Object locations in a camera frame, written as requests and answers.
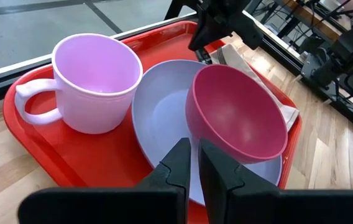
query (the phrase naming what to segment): purple plate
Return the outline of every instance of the purple plate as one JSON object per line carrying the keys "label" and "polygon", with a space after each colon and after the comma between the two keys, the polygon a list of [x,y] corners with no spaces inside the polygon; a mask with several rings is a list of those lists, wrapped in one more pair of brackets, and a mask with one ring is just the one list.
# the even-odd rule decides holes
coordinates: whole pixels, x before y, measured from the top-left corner
{"label": "purple plate", "polygon": [[[204,205],[201,190],[198,146],[188,129],[185,103],[198,70],[206,66],[191,60],[170,60],[147,70],[132,100],[132,122],[145,157],[156,167],[181,139],[191,143],[190,199]],[[257,175],[277,185],[282,173],[282,157],[245,165]]]}

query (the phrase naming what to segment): red tray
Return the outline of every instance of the red tray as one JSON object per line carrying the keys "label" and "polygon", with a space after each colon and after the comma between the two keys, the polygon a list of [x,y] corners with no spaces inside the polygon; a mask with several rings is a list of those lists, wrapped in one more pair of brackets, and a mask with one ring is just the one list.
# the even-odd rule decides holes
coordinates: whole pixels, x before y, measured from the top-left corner
{"label": "red tray", "polygon": [[[182,21],[123,40],[139,56],[144,71],[165,60],[196,60],[188,50],[189,41],[197,24]],[[206,50],[212,52],[224,45],[215,41]],[[275,96],[285,105],[294,103],[255,71]],[[32,126],[19,116],[15,105],[15,86],[37,78],[53,78],[52,66],[47,65],[26,73],[16,81],[4,99],[5,122],[22,145],[60,186],[69,187],[132,187],[152,171],[140,150],[132,127],[131,112],[119,127],[110,133],[87,135],[69,128],[63,121],[45,126]],[[54,92],[40,93],[26,104],[26,111],[39,114],[55,107]],[[298,135],[301,129],[298,117],[288,134],[283,153],[283,169],[279,187],[284,188]],[[207,223],[206,210],[194,202],[189,205],[189,223]]]}

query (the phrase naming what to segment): mug rim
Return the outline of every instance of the mug rim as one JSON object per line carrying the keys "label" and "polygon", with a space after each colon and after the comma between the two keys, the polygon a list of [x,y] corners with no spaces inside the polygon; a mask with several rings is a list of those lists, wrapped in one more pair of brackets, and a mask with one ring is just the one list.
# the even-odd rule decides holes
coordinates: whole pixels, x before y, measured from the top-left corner
{"label": "mug rim", "polygon": [[[118,42],[119,44],[121,44],[124,48],[126,48],[130,53],[133,54],[134,58],[136,59],[136,61],[139,64],[139,76],[138,79],[135,81],[135,83],[130,86],[129,88],[122,90],[122,91],[118,91],[115,93],[100,93],[100,92],[96,92],[96,91],[91,91],[91,90],[86,90],[74,83],[72,83],[71,81],[69,81],[66,77],[64,77],[62,75],[62,73],[60,73],[58,66],[56,64],[56,54],[58,49],[60,48],[60,46],[62,46],[66,41],[77,38],[77,37],[82,37],[82,36],[96,36],[96,37],[102,37],[102,38],[107,38],[111,41],[115,41]],[[142,66],[142,62],[140,61],[138,55],[130,48],[128,47],[125,43],[116,40],[115,38],[112,38],[110,36],[106,36],[106,35],[102,35],[102,34],[94,34],[94,33],[82,33],[82,34],[73,34],[70,35],[68,37],[65,37],[64,39],[62,39],[61,41],[59,41],[56,46],[53,48],[52,50],[52,67],[54,69],[54,71],[56,72],[56,74],[59,76],[59,78],[64,81],[65,83],[67,83],[67,85],[71,86],[72,88],[76,89],[77,91],[89,94],[89,95],[95,95],[95,96],[121,96],[121,95],[125,95],[126,93],[134,90],[135,88],[137,88],[138,84],[140,83],[140,81],[142,80],[143,77],[143,66]]]}

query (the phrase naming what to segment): bowl rim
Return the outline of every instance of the bowl rim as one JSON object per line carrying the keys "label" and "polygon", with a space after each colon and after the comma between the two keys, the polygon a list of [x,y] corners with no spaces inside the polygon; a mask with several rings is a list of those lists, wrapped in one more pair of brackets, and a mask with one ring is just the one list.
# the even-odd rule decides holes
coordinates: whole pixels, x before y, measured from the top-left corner
{"label": "bowl rim", "polygon": [[[288,141],[288,131],[287,131],[287,126],[286,126],[286,125],[283,125],[283,127],[284,127],[284,129],[283,129],[284,132],[283,132],[283,133],[284,133],[284,135],[285,135],[283,147],[281,148],[281,150],[280,150],[277,154],[275,154],[275,155],[273,155],[273,156],[267,156],[267,157],[253,156],[253,155],[251,155],[251,154],[248,154],[248,153],[246,153],[246,152],[243,152],[243,151],[238,150],[238,149],[237,149],[236,147],[234,147],[232,144],[230,144],[229,142],[227,142],[227,141],[211,126],[211,124],[209,123],[209,121],[207,120],[207,118],[205,117],[203,111],[201,110],[201,108],[200,108],[200,106],[199,106],[199,103],[198,103],[198,100],[197,100],[197,97],[196,97],[196,81],[197,81],[197,78],[200,76],[200,74],[202,73],[203,70],[211,69],[211,68],[213,68],[213,67],[223,67],[223,68],[227,68],[227,69],[230,69],[230,70],[234,70],[234,71],[236,71],[236,72],[239,72],[239,73],[241,73],[241,74],[247,76],[248,78],[251,78],[250,76],[246,75],[244,72],[242,72],[242,71],[240,71],[240,70],[238,70],[238,69],[236,69],[236,68],[230,67],[230,66],[228,66],[228,65],[219,65],[219,64],[208,65],[208,66],[205,66],[204,68],[200,69],[200,70],[197,72],[197,74],[195,75],[195,77],[194,77],[194,79],[193,79],[193,83],[192,83],[192,96],[193,96],[193,100],[195,101],[195,106],[196,106],[196,108],[197,108],[199,114],[200,114],[201,117],[203,118],[203,121],[204,121],[204,123],[207,125],[207,127],[209,127],[210,130],[211,130],[214,134],[216,134],[216,136],[218,136],[224,144],[226,144],[227,146],[229,146],[233,151],[237,152],[237,153],[240,154],[240,155],[244,155],[244,156],[246,156],[246,157],[253,158],[253,159],[255,159],[255,160],[258,160],[259,162],[260,162],[260,161],[271,160],[271,159],[274,159],[274,158],[280,156],[280,155],[284,152],[284,150],[285,150],[285,148],[286,148],[286,146],[287,146],[287,141]],[[263,87],[260,86],[255,80],[252,79],[252,81],[255,83],[255,85],[258,85],[258,87],[263,88]],[[270,99],[272,100],[274,106],[275,106],[276,108],[278,108],[276,102],[272,99],[272,97],[269,95],[269,93],[268,93],[266,90],[264,90],[264,91],[265,91],[265,93],[268,95],[268,97],[270,97]],[[285,124],[284,118],[283,118],[283,115],[282,115],[282,112],[281,112],[280,110],[277,110],[277,111],[278,111],[278,114],[279,114],[279,118],[280,118],[280,119],[283,121],[283,123]]]}

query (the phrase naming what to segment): cup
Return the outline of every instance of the cup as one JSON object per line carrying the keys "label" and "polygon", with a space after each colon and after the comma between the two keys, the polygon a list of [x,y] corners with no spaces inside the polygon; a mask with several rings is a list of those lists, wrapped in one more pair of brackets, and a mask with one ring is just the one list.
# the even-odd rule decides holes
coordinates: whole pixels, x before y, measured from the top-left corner
{"label": "cup", "polygon": [[[101,134],[124,119],[142,79],[142,63],[127,45],[100,34],[76,34],[52,52],[53,79],[16,86],[15,105],[27,123],[43,125],[63,119],[86,134]],[[55,91],[57,107],[43,114],[25,111],[27,101]]]}

